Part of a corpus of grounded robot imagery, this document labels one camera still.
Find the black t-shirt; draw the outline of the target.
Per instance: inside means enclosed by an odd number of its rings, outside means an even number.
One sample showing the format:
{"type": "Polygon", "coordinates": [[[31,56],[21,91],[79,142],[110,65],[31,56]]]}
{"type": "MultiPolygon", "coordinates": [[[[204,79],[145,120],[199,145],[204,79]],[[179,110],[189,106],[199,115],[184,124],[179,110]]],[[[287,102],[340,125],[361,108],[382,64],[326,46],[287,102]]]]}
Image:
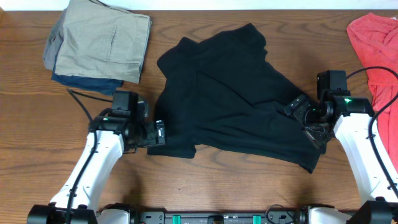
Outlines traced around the black t-shirt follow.
{"type": "Polygon", "coordinates": [[[271,157],[313,172],[317,149],[284,108],[301,95],[266,61],[266,39],[252,25],[195,42],[182,38],[157,66],[166,83],[154,117],[165,145],[148,154],[191,159],[198,145],[271,157]]]}

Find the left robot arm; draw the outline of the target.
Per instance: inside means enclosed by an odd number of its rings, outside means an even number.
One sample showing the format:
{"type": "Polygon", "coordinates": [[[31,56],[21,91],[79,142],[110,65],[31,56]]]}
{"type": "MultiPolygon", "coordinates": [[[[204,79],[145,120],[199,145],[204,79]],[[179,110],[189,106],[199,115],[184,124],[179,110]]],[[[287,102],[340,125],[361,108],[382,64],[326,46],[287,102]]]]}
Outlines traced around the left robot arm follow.
{"type": "Polygon", "coordinates": [[[165,144],[162,120],[97,116],[89,126],[85,148],[75,168],[48,205],[34,205],[28,223],[139,223],[139,212],[115,203],[98,210],[109,175],[124,155],[138,147],[165,144]]]}

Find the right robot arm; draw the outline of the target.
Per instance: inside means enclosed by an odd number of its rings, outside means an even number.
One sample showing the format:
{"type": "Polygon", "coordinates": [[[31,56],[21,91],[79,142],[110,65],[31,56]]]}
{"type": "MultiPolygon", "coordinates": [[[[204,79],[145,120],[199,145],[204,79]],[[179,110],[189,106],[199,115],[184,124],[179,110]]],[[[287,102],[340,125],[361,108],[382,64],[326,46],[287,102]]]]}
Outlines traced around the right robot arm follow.
{"type": "Polygon", "coordinates": [[[320,104],[300,95],[285,108],[321,149],[337,139],[344,149],[361,197],[361,207],[345,213],[328,205],[307,205],[294,223],[392,223],[397,220],[397,172],[381,141],[376,115],[366,98],[323,97],[320,104]]]}

